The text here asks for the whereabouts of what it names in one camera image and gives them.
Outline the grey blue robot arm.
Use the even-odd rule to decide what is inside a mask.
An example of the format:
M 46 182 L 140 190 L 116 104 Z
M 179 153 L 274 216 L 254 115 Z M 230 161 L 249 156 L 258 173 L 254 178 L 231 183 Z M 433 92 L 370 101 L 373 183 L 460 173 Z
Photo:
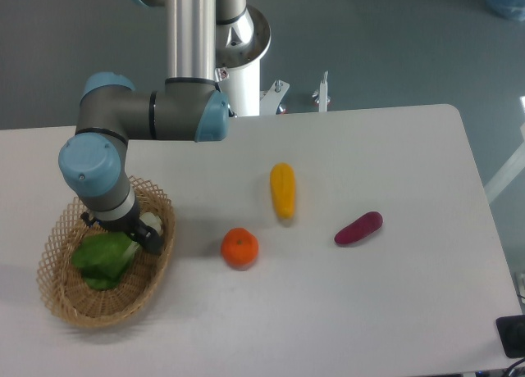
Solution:
M 210 142 L 226 137 L 231 108 L 217 82 L 216 32 L 245 13 L 246 0 L 134 1 L 166 11 L 164 89 L 138 93 L 123 75 L 90 76 L 75 135 L 61 148 L 58 164 L 67 185 L 87 207 L 87 225 L 122 232 L 157 255 L 162 237 L 140 219 L 125 172 L 128 142 Z

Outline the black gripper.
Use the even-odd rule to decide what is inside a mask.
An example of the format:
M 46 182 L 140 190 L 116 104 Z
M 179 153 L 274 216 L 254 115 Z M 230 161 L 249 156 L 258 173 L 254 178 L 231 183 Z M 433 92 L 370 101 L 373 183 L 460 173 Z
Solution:
M 112 211 L 98 212 L 88 209 L 80 215 L 80 219 L 88 228 L 97 224 L 106 231 L 129 234 L 147 253 L 160 255 L 163 247 L 162 236 L 153 227 L 139 223 L 139 214 L 139 204 L 134 202 L 130 206 L 121 205 Z

